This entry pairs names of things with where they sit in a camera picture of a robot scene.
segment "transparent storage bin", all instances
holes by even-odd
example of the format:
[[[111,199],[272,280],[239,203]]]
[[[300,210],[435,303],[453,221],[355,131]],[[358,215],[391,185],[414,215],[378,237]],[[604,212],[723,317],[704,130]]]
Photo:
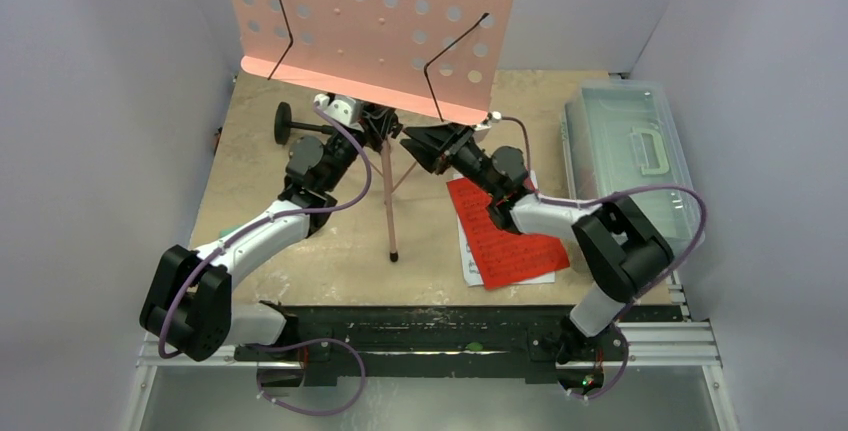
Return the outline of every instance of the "transparent storage bin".
[[[662,87],[630,80],[590,80],[566,104],[562,119],[568,190],[594,199],[636,186],[692,181]],[[685,193],[633,197],[679,254],[698,225],[698,205]]]

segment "lid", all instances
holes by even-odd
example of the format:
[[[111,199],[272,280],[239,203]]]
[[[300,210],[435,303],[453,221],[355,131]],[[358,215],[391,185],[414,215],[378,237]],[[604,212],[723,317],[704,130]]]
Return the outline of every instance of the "lid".
[[[677,129],[659,84],[590,80],[581,84],[580,91],[599,196],[655,184],[692,187]],[[697,203],[691,196],[662,190],[633,199],[675,252],[695,234]]]

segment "white wall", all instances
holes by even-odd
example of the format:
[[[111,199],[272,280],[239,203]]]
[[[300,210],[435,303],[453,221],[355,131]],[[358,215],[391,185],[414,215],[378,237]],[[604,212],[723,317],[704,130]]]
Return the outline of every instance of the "white wall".
[[[743,430],[848,429],[848,0],[672,0],[666,86],[712,210],[684,273]]]
[[[230,0],[197,0],[232,69],[242,56]],[[500,66],[629,71],[668,0],[515,0]]]
[[[226,90],[193,0],[0,0],[0,429],[115,429]]]

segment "table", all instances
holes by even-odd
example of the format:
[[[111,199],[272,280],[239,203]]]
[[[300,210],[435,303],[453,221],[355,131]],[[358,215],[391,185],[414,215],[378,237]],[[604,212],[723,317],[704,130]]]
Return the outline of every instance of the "table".
[[[584,79],[605,78],[602,71],[499,71],[491,109],[522,119],[528,128],[533,167],[540,189],[567,197],[560,116],[563,105]],[[280,101],[292,106],[295,121],[325,124],[311,111],[318,91],[242,73],[224,124],[209,183],[192,235],[192,246],[218,238],[221,230],[252,219],[282,190],[287,147],[274,142],[274,113]],[[405,125],[438,120],[399,111]],[[292,131],[294,142],[302,132]],[[413,159],[393,143],[397,179]],[[495,126],[481,147],[523,148],[519,128]],[[379,163],[377,153],[369,158]],[[576,304],[592,283],[576,243],[566,242],[572,267],[557,273],[555,284],[514,285],[488,291],[468,287],[462,277],[456,215],[445,182],[416,168],[394,194],[400,260],[388,259],[383,183],[374,175],[368,195],[351,209],[334,213],[311,238],[291,246],[247,277],[234,291],[236,302],[260,299],[287,305],[530,305]],[[340,203],[361,190],[363,163],[351,166],[331,193]],[[670,304],[665,285],[645,304]]]

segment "pink metal sheet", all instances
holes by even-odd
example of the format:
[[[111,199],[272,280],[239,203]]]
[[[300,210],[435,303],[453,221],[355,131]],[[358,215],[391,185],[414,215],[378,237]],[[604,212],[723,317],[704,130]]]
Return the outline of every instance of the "pink metal sheet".
[[[274,79],[436,116],[422,67],[483,13],[490,16],[429,68],[442,115],[480,122],[512,0],[283,0],[294,46]],[[242,68],[268,76],[288,44],[278,0],[233,0]]]

